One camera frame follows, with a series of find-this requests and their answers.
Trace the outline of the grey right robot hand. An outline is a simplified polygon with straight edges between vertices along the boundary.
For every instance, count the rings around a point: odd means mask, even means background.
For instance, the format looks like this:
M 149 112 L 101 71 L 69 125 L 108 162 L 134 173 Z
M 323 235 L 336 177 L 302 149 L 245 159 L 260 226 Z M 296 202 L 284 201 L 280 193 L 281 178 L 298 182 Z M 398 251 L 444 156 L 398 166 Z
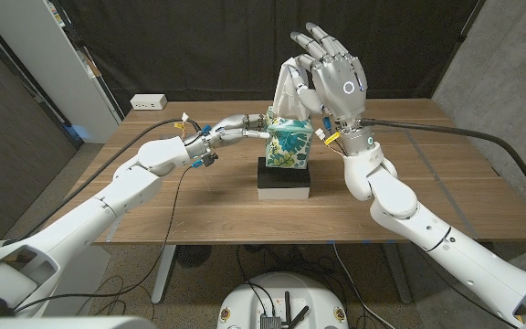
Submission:
M 313 82 L 310 88 L 301 73 L 291 71 L 300 101 L 310 112 L 333 118 L 346 155 L 355 156 L 374 148 L 370 130 L 360 124 L 368 90 L 360 60 L 321 27 L 309 22 L 306 28 L 308 35 L 290 34 L 306 50 L 295 58 L 296 66 L 309 72 Z

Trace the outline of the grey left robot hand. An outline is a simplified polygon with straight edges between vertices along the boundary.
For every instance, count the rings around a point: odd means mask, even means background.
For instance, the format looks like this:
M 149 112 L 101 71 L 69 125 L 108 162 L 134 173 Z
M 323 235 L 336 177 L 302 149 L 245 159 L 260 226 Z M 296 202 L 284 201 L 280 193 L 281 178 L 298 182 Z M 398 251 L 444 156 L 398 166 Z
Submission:
M 269 139 L 263 114 L 235 114 L 216 123 L 200 137 L 191 137 L 184 147 L 191 158 L 240 142 L 243 138 Z

